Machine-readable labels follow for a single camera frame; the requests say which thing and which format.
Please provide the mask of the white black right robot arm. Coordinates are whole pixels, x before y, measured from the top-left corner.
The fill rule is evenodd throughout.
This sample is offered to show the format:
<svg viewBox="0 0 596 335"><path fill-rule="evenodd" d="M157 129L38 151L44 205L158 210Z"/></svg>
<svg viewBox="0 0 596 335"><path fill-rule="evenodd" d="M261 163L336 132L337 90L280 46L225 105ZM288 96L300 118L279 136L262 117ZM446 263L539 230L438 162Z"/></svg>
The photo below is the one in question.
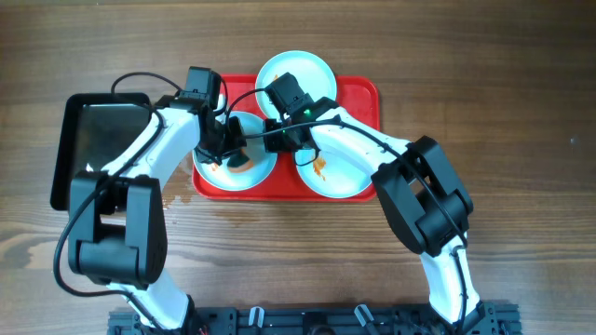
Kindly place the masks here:
<svg viewBox="0 0 596 335"><path fill-rule="evenodd" d="M264 132L269 149L317 149L368 177L391 231L420 257L430 307L454 331L471 329L481 301L466 255L473 203L435 140L391 137L328 99L285 120L265 120Z"/></svg>

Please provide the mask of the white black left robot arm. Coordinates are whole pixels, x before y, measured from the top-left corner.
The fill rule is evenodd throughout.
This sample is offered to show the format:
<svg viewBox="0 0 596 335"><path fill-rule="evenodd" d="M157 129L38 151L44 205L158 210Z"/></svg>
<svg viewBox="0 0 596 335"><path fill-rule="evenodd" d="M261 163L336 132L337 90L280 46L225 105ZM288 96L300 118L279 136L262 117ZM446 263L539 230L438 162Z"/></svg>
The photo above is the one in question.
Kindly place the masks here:
<svg viewBox="0 0 596 335"><path fill-rule="evenodd" d="M164 269L168 252L161 191L179 162L193 149L205 162L245 146L236 116L218 120L217 99L166 96L160 106L143 94L101 94L117 111L101 119L111 136L128 127L127 109L142 109L144 129L100 170L79 170L69 180L69 221L54 260L68 253L71 271L104 285L104 295L126 298L145 328L164 334L198 334L200 316L192 298Z"/></svg>

